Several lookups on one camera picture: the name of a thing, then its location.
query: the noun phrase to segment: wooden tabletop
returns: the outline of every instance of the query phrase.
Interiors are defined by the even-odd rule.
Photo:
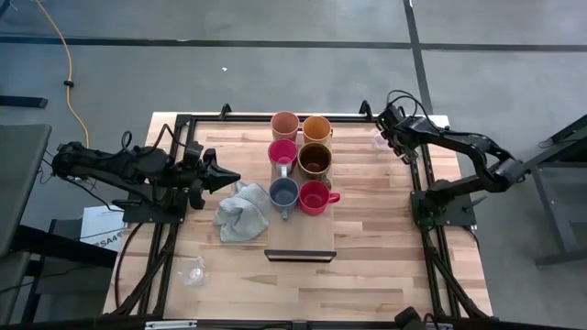
[[[175,116],[153,114],[147,145],[154,142],[163,124],[173,127]],[[431,117],[441,127],[448,123],[445,116]],[[232,194],[232,187],[226,187],[206,194],[204,210],[188,207],[175,248],[166,318],[392,321],[407,306],[414,306],[421,315],[431,312],[422,241],[408,207],[412,190],[408,166],[393,152],[373,148],[373,125],[333,124],[333,128],[333,191],[342,195],[340,202],[330,206],[335,259],[329,264],[269,262],[263,254],[267,232],[244,244],[221,243],[212,219],[218,203]],[[198,123],[195,132],[205,148],[216,148],[221,167],[239,172],[246,183],[269,187],[269,123]],[[166,135],[159,147],[169,150],[171,141]],[[430,146],[430,153],[436,178],[460,177],[453,151]],[[129,244],[120,272],[122,299],[145,271],[153,228],[145,224]],[[491,314],[474,240],[461,228],[447,227],[446,232],[455,277],[478,306]],[[201,286],[185,286],[182,274],[197,257],[204,259],[205,281]],[[159,275],[153,283],[150,309]],[[447,310],[444,281],[439,280],[439,285]],[[112,310],[111,281],[104,312]]]

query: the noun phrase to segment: cloth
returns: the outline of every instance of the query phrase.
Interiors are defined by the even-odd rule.
[[[271,198],[257,183],[235,183],[236,193],[220,202],[214,224],[222,242],[244,242],[264,232],[269,225]]]

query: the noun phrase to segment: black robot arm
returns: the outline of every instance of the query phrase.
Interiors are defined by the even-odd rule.
[[[441,210],[456,196],[478,191],[505,192],[524,177],[522,162],[490,138],[467,132],[451,131],[435,126],[428,116],[406,116],[402,108],[388,104],[377,118],[377,127],[393,152],[406,164],[417,158],[416,149],[433,144],[467,155],[475,175],[456,181],[436,181],[427,191],[425,208],[432,213]],[[487,155],[497,161],[489,166]]]
[[[120,151],[111,154],[85,148],[80,142],[60,145],[51,163],[53,174],[66,181],[71,177],[94,178],[129,192],[128,200],[115,200],[113,204],[125,211],[143,209],[145,212],[136,215],[154,223],[158,219],[166,222],[169,217],[165,215],[183,220],[188,201],[194,209],[202,209],[204,190],[213,193],[240,180],[239,174],[218,166],[213,148],[202,155],[204,147],[197,142],[185,146],[183,160],[177,163],[160,148],[126,147],[123,144]],[[126,214],[125,221],[135,222]]]

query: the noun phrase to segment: orange mug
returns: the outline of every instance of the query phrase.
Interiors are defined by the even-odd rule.
[[[321,115],[309,116],[302,125],[304,143],[318,142],[328,145],[332,135],[332,126],[328,119]]]
[[[271,129],[273,131],[273,140],[287,138],[295,142],[297,138],[297,128],[300,126],[300,118],[297,115],[281,111],[271,118]]]

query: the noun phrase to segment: gray mug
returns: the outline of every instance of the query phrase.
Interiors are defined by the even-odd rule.
[[[297,183],[290,178],[277,179],[269,188],[271,202],[282,213],[283,220],[287,220],[289,213],[294,210],[299,195]]]

